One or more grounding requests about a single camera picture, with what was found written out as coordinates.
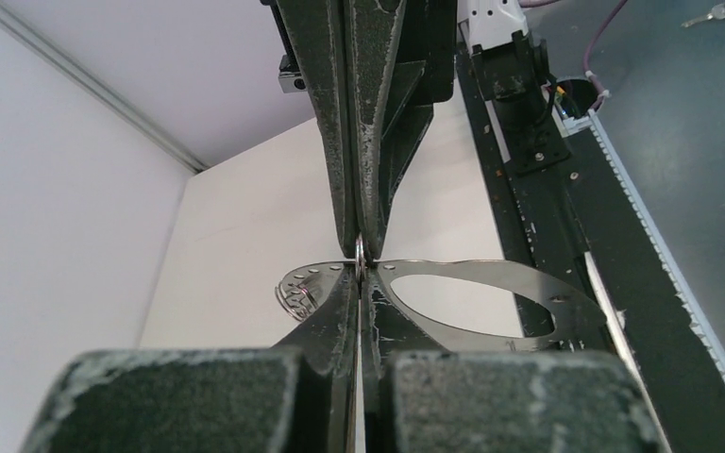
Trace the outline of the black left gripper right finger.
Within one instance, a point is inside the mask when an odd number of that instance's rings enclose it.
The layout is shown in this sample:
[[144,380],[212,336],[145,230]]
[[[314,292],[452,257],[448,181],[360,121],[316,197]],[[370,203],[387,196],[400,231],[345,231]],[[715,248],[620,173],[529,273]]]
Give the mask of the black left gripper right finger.
[[406,270],[372,270],[362,298],[365,445],[371,452],[658,452],[662,439],[618,356],[563,351],[606,323],[599,305],[537,270],[445,270],[522,296],[544,335],[454,327],[395,292]]

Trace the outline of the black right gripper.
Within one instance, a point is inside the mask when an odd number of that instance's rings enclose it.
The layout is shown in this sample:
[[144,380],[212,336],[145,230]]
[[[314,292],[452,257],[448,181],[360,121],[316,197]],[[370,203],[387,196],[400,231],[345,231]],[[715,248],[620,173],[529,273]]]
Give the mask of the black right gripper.
[[[345,30],[343,6],[345,5]],[[279,66],[312,102],[335,229],[345,257],[374,260],[381,219],[452,94],[454,1],[267,1],[285,48]]]

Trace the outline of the metal oval keyring plate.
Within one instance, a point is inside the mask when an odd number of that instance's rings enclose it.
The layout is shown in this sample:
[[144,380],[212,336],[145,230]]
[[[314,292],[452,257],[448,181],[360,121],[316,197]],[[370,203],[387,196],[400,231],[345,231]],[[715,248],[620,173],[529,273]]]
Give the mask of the metal oval keyring plate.
[[505,259],[322,260],[276,278],[270,304],[319,337],[327,310],[357,315],[362,350],[603,351],[606,315],[582,288]]

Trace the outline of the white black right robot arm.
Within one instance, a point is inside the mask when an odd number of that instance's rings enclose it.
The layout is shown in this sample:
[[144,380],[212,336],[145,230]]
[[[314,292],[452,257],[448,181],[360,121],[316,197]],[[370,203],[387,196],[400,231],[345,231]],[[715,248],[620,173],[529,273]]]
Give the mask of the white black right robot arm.
[[551,124],[554,86],[544,41],[520,1],[273,1],[279,67],[311,100],[345,257],[378,259],[397,187],[453,93],[458,12],[485,99],[515,114],[504,127],[532,139]]

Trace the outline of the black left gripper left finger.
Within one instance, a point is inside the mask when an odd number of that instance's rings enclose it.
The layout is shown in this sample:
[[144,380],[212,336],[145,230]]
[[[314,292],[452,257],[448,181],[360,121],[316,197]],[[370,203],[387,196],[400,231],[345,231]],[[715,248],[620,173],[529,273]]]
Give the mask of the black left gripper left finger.
[[359,295],[350,267],[302,267],[276,288],[298,324],[270,347],[81,354],[22,450],[350,452]]

